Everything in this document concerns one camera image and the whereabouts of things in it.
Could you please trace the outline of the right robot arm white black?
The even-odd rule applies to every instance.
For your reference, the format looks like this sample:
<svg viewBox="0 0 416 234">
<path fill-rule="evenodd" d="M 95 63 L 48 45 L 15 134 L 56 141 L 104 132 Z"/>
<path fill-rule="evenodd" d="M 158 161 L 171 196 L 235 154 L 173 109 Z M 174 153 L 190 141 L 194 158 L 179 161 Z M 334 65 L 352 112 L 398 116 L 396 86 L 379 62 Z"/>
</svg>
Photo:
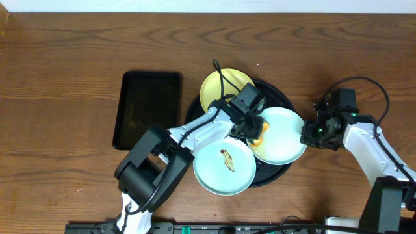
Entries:
<svg viewBox="0 0 416 234">
<path fill-rule="evenodd" d="M 300 142 L 321 149 L 348 150 L 372 187 L 360 218 L 328 217 L 327 226 L 378 233 L 414 233 L 415 219 L 401 210 L 415 211 L 415 171 L 397 155 L 372 116 L 342 113 L 328 120 L 307 120 Z"/>
</svg>

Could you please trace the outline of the yellow sponge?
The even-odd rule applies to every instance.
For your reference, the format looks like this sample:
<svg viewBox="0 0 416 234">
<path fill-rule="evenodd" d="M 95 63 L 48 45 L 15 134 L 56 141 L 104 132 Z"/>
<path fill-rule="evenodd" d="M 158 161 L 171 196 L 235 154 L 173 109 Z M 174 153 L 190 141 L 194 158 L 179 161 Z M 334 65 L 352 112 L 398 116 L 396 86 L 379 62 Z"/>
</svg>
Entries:
<svg viewBox="0 0 416 234">
<path fill-rule="evenodd" d="M 259 138 L 258 139 L 251 139 L 251 140 L 249 140 L 248 141 L 249 146 L 250 147 L 258 147 L 258 146 L 260 146 L 262 144 L 262 142 L 263 142 L 263 135 L 264 135 L 264 133 L 267 131 L 267 129 L 269 127 L 270 127 L 270 124 L 265 120 L 263 122 L 262 130 L 261 130 L 261 134 L 260 134 Z"/>
</svg>

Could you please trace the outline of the light green plate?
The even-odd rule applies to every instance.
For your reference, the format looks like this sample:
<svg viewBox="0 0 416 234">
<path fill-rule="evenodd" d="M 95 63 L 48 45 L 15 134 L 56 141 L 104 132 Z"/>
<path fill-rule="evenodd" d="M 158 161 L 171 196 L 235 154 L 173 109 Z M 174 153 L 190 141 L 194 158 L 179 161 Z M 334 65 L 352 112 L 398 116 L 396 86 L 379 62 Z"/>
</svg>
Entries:
<svg viewBox="0 0 416 234">
<path fill-rule="evenodd" d="M 232 196 L 252 184 L 256 161 L 245 143 L 227 137 L 197 152 L 193 169 L 196 179 L 206 190 L 221 196 Z"/>
<path fill-rule="evenodd" d="M 283 107 L 266 108 L 260 116 L 270 127 L 264 133 L 260 146 L 249 146 L 252 153 L 259 160 L 272 165 L 284 165 L 297 160 L 307 148 L 300 142 L 303 119 Z"/>
</svg>

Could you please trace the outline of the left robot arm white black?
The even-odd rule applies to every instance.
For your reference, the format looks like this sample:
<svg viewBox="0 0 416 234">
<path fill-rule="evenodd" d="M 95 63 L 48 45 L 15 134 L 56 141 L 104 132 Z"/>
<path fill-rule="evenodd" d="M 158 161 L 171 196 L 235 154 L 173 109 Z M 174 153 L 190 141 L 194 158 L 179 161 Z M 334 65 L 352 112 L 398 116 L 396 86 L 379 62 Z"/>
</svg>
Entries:
<svg viewBox="0 0 416 234">
<path fill-rule="evenodd" d="M 151 216 L 173 193 L 190 166 L 198 181 L 214 194 L 231 196 L 246 190 L 255 177 L 255 159 L 244 138 L 260 136 L 263 102 L 233 97 L 215 100 L 209 110 L 181 127 L 148 129 L 114 176 L 123 209 L 119 233 L 146 233 Z"/>
</svg>

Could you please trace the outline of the yellow plate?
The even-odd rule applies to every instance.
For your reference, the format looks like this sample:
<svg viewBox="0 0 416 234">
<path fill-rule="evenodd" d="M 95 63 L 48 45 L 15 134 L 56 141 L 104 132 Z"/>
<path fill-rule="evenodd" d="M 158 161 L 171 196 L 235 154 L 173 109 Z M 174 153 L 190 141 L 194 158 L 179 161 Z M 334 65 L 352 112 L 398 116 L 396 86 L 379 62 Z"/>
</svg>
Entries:
<svg viewBox="0 0 416 234">
<path fill-rule="evenodd" d="M 222 74 L 239 90 L 242 90 L 246 83 L 254 85 L 254 82 L 249 78 L 249 76 L 240 70 L 223 68 Z M 204 112 L 208 111 L 209 105 L 212 101 L 220 98 L 220 91 L 220 76 L 217 71 L 214 71 L 207 76 L 200 88 L 200 103 Z"/>
</svg>

